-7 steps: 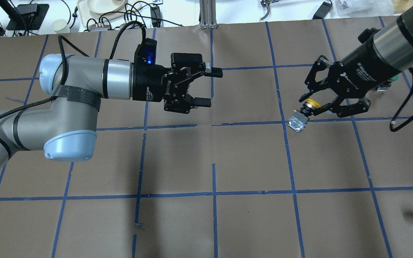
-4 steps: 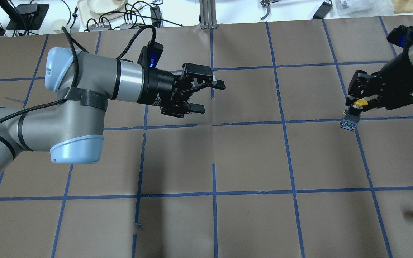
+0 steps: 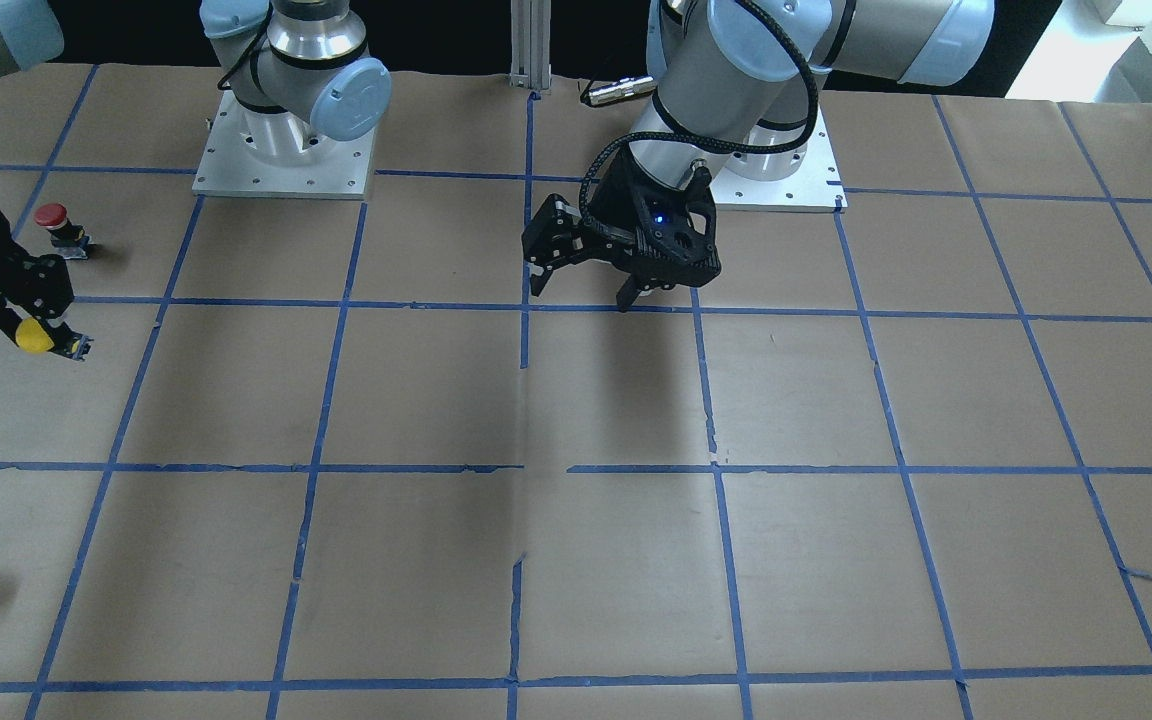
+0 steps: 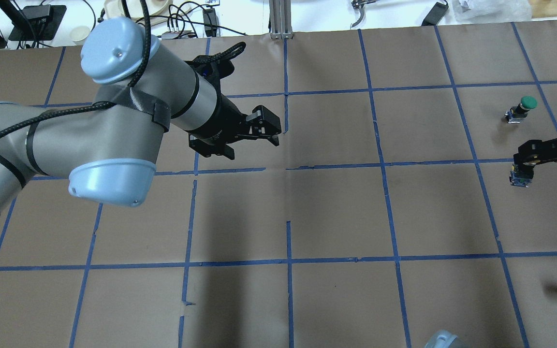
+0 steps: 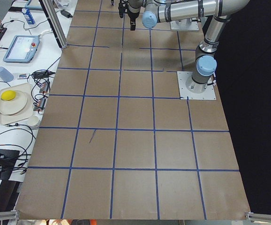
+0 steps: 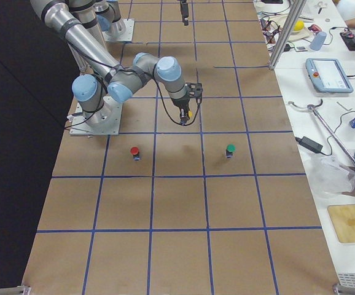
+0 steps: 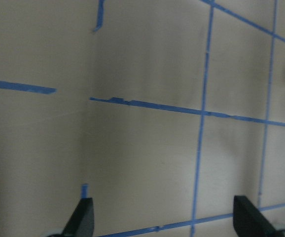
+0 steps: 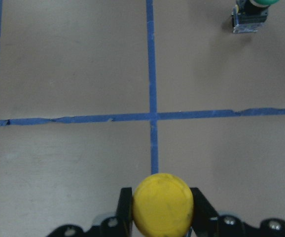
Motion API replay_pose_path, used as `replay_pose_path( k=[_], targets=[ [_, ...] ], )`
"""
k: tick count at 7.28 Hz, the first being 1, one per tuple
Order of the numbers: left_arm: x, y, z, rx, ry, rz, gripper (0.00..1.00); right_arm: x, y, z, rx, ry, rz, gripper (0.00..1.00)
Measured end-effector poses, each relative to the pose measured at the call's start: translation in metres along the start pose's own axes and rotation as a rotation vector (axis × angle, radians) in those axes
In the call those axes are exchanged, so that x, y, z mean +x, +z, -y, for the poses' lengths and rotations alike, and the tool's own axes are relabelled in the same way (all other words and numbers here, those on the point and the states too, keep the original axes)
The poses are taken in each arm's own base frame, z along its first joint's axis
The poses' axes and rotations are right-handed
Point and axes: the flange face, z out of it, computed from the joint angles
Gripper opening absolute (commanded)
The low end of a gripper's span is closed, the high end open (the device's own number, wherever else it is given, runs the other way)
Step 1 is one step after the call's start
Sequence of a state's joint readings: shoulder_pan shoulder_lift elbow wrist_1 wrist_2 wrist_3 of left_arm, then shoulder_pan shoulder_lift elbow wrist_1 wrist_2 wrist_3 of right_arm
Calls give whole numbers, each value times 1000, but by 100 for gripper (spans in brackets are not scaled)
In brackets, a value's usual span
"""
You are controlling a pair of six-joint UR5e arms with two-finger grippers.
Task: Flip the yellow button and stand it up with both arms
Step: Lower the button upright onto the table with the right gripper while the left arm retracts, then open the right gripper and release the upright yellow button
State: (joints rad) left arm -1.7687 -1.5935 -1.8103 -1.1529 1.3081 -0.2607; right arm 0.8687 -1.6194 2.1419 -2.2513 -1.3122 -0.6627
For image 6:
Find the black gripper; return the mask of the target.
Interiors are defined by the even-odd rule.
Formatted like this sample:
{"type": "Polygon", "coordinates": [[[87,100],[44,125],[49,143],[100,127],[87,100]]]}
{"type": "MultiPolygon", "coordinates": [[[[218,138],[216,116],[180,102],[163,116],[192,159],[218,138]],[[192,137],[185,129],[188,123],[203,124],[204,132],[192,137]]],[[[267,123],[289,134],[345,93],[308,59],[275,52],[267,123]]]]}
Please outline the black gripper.
{"type": "MultiPolygon", "coordinates": [[[[184,26],[189,25],[189,7],[186,0],[179,0],[180,12],[182,17],[182,22],[184,26]]],[[[173,104],[179,108],[179,118],[180,118],[180,125],[185,126],[187,123],[187,116],[191,115],[191,110],[189,107],[190,102],[190,95],[185,94],[180,98],[172,98],[171,101],[173,104]]]]}

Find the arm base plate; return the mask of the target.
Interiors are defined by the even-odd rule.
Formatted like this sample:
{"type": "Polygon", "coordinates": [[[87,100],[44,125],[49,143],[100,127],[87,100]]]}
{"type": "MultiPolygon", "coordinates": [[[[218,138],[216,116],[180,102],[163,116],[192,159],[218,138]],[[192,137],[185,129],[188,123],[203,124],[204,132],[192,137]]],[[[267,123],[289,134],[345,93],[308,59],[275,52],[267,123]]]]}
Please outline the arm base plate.
{"type": "Polygon", "coordinates": [[[112,22],[103,37],[106,42],[131,42],[135,27],[134,19],[121,18],[117,22],[112,22]]]}
{"type": "Polygon", "coordinates": [[[76,104],[78,116],[72,118],[71,136],[117,136],[120,129],[123,104],[116,102],[111,96],[104,96],[103,107],[89,120],[86,120],[79,103],[76,104]]]}

